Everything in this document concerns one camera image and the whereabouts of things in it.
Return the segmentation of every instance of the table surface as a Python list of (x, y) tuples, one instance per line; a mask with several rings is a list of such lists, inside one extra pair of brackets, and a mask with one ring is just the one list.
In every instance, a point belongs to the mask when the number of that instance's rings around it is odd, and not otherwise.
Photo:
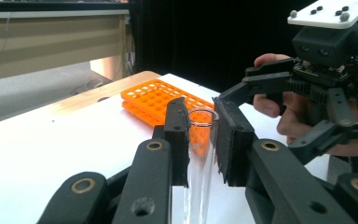
[[(119, 93), (159, 78), (212, 103), (219, 92), (172, 74), (143, 72), (0, 122), (0, 223), (36, 223), (49, 199), (72, 175), (92, 171), (110, 177), (131, 165), (153, 129), (122, 108)], [(99, 103), (99, 99), (109, 97)], [(259, 138), (281, 142), (279, 119), (250, 105), (240, 110)], [(328, 157), (307, 165), (326, 179)], [(183, 188), (172, 188), (172, 223), (182, 223)], [(213, 167), (208, 223), (254, 223), (244, 188), (230, 188)]]

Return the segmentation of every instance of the clear glass tube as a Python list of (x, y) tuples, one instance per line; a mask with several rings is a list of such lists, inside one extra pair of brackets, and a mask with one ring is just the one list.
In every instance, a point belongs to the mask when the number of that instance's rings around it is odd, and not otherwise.
[(185, 189), (185, 224), (204, 224), (208, 213), (211, 172), (216, 145), (218, 114), (209, 108), (188, 111), (190, 119)]

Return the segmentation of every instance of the floor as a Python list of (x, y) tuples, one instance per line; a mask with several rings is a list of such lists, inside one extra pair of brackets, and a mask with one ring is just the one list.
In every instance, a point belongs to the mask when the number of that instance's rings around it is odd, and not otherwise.
[(0, 121), (111, 82), (77, 63), (0, 79)]

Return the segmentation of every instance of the white mounting plate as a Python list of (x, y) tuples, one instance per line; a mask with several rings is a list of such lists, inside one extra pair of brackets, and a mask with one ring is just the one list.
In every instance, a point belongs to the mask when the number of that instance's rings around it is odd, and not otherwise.
[[(341, 21), (340, 16), (336, 16), (336, 12), (344, 7), (349, 7), (346, 11), (349, 18)], [(320, 0), (301, 9), (296, 13), (296, 17), (289, 16), (287, 22), (294, 25), (316, 26), (332, 29), (347, 29), (352, 27), (358, 21), (358, 0)]]

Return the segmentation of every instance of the black curtain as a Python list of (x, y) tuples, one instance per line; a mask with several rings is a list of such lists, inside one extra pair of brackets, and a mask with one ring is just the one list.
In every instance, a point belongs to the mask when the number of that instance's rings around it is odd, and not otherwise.
[(296, 56), (292, 39), (301, 26), (287, 24), (287, 17), (315, 1), (143, 2), (142, 70), (224, 91), (263, 53)]

